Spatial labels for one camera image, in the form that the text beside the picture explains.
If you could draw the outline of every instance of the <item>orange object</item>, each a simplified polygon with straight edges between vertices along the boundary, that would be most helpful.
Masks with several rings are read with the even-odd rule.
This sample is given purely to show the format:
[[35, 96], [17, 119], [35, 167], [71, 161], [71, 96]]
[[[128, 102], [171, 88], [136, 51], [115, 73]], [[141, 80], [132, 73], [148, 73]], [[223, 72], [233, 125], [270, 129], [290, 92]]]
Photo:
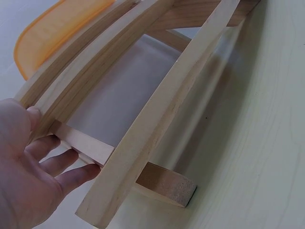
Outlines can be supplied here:
[[14, 59], [25, 80], [71, 36], [115, 0], [60, 0], [34, 20], [17, 40]]

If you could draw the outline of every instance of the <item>wooden crossbar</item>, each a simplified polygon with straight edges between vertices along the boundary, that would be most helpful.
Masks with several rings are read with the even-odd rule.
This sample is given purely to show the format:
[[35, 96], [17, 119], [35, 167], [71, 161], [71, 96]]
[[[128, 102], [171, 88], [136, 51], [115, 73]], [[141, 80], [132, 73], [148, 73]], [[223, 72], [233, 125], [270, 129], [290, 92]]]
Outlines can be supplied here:
[[175, 30], [148, 31], [146, 34], [180, 52], [183, 52], [192, 40]]
[[[114, 147], [59, 121], [54, 122], [51, 132], [79, 152], [80, 158], [86, 163], [103, 167], [114, 151]], [[147, 197], [184, 208], [196, 185], [181, 174], [148, 162], [133, 189]]]

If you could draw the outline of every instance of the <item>wooden frame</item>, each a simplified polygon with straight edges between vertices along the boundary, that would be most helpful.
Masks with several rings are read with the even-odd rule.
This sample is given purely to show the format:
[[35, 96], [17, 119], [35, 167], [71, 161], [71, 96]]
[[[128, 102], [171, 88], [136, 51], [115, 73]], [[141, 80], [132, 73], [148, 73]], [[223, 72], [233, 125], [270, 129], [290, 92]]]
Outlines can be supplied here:
[[[238, 24], [258, 1], [251, 1], [249, 8], [244, 9], [246, 2], [249, 1], [118, 0], [79, 31], [22, 87], [15, 98], [25, 107], [35, 105], [42, 113], [42, 122], [31, 140], [53, 132], [80, 152], [84, 160], [103, 167], [76, 212], [79, 217], [98, 228], [106, 228], [131, 188], [180, 207], [187, 205], [195, 190], [194, 183], [148, 161], [225, 27], [228, 23]], [[202, 16], [188, 24], [180, 23], [178, 19], [184, 16], [175, 13], [180, 10], [188, 15], [195, 5], [202, 8], [208, 4], [213, 5], [208, 17]], [[168, 19], [170, 14], [175, 14], [175, 18]], [[193, 40], [168, 31], [179, 26], [201, 25]], [[65, 123], [96, 83], [145, 33], [182, 54], [116, 149], [67, 127]], [[207, 87], [207, 95], [212, 93], [211, 88]]]

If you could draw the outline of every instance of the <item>wooden slat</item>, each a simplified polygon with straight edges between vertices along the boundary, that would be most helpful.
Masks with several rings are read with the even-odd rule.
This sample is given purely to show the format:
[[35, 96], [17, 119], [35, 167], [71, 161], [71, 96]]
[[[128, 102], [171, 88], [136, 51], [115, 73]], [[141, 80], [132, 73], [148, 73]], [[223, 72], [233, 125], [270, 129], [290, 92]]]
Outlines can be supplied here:
[[148, 31], [146, 34], [180, 52], [183, 52], [192, 40], [175, 30]]
[[140, 2], [84, 49], [36, 103], [42, 120], [31, 140], [46, 135], [55, 119], [65, 123], [105, 73], [172, 4], [173, 0]]
[[111, 153], [114, 151], [113, 146], [109, 146], [93, 137], [85, 135], [81, 131], [75, 130], [59, 121], [53, 123], [50, 132], [60, 140], [68, 143], [73, 149], [86, 154], [93, 162], [97, 162], [100, 165], [105, 165]]
[[[158, 147], [158, 155], [154, 155], [154, 160], [159, 157], [162, 158], [162, 155], [166, 152], [174, 152], [178, 157], [176, 158], [177, 161], [186, 161], [184, 157], [179, 156], [185, 152], [187, 144], [206, 111], [212, 95], [214, 95], [220, 77], [228, 65], [242, 26], [243, 22], [236, 27], [227, 27], [203, 70], [200, 71], [201, 67], [198, 66], [197, 72], [200, 76], [195, 81], [192, 91], [188, 94], [181, 110], [167, 130], [166, 144]], [[174, 166], [176, 160], [173, 160], [170, 166]]]
[[204, 23], [109, 158], [79, 206], [79, 217], [98, 228], [107, 227], [198, 77], [193, 69], [207, 61], [215, 45], [210, 44], [226, 27], [238, 3], [221, 1]]
[[25, 107], [33, 106], [58, 75], [84, 50], [92, 40], [128, 12], [137, 0], [117, 0], [96, 19], [82, 28], [64, 44], [23, 85], [15, 99]]
[[[237, 26], [260, 0], [241, 0], [228, 26]], [[220, 0], [177, 0], [174, 7], [159, 18], [150, 30], [201, 27]]]
[[[54, 122], [51, 132], [79, 152], [80, 158], [86, 163], [96, 163], [103, 167], [114, 150], [113, 146], [59, 121]], [[184, 208], [196, 185], [181, 174], [148, 162], [133, 189], [147, 197]]]

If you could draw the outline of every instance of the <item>hand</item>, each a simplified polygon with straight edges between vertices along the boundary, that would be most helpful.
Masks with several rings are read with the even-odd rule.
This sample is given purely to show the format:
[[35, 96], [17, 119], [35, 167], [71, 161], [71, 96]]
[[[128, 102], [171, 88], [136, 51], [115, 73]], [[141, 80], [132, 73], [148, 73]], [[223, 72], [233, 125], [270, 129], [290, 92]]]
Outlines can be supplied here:
[[78, 154], [73, 150], [40, 161], [60, 144], [55, 136], [27, 146], [39, 110], [0, 101], [0, 228], [29, 229], [44, 222], [67, 194], [95, 178], [100, 168], [86, 165], [61, 174]]

